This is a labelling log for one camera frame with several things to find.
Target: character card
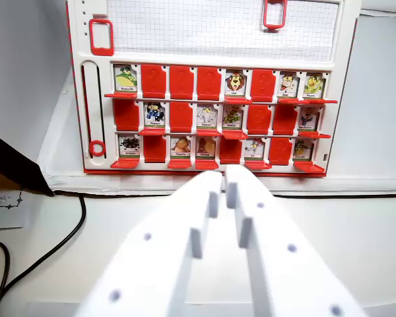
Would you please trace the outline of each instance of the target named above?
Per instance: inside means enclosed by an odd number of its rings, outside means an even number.
[[[197,106],[197,129],[216,129],[217,109],[210,104]]]
[[[244,111],[239,105],[223,106],[223,129],[241,129]]]
[[[296,73],[280,72],[278,97],[296,98],[298,92],[298,77]]]
[[[226,70],[226,84],[224,85],[224,95],[245,96],[246,76],[242,71],[234,69]]]
[[[296,139],[293,160],[311,160],[313,148],[311,139]]]
[[[139,157],[139,139],[133,134],[119,134],[119,157]]]
[[[170,157],[172,159],[188,159],[191,156],[191,141],[186,137],[170,138]]]
[[[216,141],[212,137],[197,137],[196,159],[214,160],[216,157]]]
[[[245,140],[245,160],[263,160],[264,146],[261,139]]]
[[[164,127],[164,120],[166,119],[166,109],[161,105],[161,102],[144,102],[145,104],[145,127]]]
[[[308,73],[305,78],[304,98],[321,98],[324,91],[324,82],[322,74]]]
[[[115,89],[118,91],[137,91],[137,72],[130,65],[114,65]]]
[[[315,131],[319,112],[314,107],[302,107],[298,120],[298,131]]]

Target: small hole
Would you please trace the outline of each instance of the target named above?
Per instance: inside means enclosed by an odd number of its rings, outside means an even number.
[[[331,307],[331,313],[335,316],[340,316],[342,314],[342,310],[339,306]]]
[[[110,301],[117,302],[120,299],[120,291],[112,291],[110,294]]]
[[[295,253],[295,252],[296,252],[296,247],[295,247],[295,245],[294,245],[294,244],[289,244],[289,245],[288,245],[288,250],[289,250],[290,252],[292,252],[292,253]]]

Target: black cable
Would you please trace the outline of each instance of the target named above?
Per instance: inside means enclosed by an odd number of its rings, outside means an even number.
[[[79,220],[78,224],[76,225],[76,227],[72,230],[71,233],[69,233],[66,238],[64,238],[57,246],[55,246],[54,248],[52,248],[49,252],[47,252],[46,254],[44,254],[40,259],[38,259],[34,264],[32,264],[28,269],[26,269],[25,271],[23,271],[21,274],[19,274],[18,276],[16,276],[9,284],[7,284],[5,287],[4,284],[6,283],[7,280],[7,276],[9,274],[9,268],[10,268],[10,255],[9,255],[9,251],[7,250],[6,246],[0,242],[0,246],[3,246],[3,251],[5,252],[5,258],[8,259],[7,263],[9,265],[9,267],[5,268],[5,274],[3,274],[3,280],[2,281],[2,285],[0,286],[0,301],[1,299],[5,296],[5,294],[15,285],[17,284],[21,279],[23,279],[24,277],[26,277],[29,273],[31,273],[32,271],[34,271],[42,262],[46,261],[50,256],[52,256],[54,253],[56,253],[62,246],[64,246],[66,244],[66,242],[68,242],[78,231],[79,229],[82,227],[82,225],[85,222],[85,218],[86,218],[86,206],[85,206],[85,200],[84,200],[84,196],[80,195],[79,196],[79,201],[81,203],[81,209],[82,209],[82,215],[81,215],[81,219]]]

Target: grid paper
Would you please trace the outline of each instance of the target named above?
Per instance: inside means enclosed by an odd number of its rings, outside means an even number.
[[[338,4],[288,1],[263,25],[264,0],[108,0],[117,52],[330,61]],[[269,5],[267,22],[282,20]]]

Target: guess who game board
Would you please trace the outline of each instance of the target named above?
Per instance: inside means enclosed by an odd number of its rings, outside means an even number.
[[[85,172],[326,175],[359,8],[68,0]]]

